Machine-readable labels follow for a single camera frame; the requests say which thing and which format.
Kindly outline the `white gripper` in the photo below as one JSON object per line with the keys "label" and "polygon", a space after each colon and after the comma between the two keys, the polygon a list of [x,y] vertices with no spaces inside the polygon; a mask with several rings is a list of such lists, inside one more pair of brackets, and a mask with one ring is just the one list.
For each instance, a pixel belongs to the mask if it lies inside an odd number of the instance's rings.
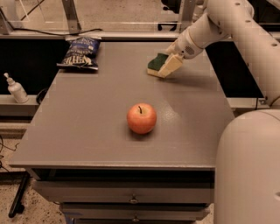
{"label": "white gripper", "polygon": [[166,48],[165,52],[169,56],[159,69],[158,76],[160,78],[167,77],[183,65],[183,58],[186,60],[193,59],[202,53],[202,51],[203,49],[194,43],[190,29],[187,28],[178,36],[174,43]]}

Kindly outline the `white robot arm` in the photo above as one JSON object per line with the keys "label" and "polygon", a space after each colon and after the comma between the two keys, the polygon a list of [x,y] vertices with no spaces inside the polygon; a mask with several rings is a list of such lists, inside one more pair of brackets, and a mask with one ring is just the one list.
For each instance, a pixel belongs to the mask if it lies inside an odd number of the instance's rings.
{"label": "white robot arm", "polygon": [[225,38],[242,63],[216,65],[233,96],[262,97],[269,105],[236,117],[223,131],[215,168],[214,224],[280,224],[280,46],[255,20],[249,0],[206,0],[199,19],[167,49],[165,77],[184,59]]}

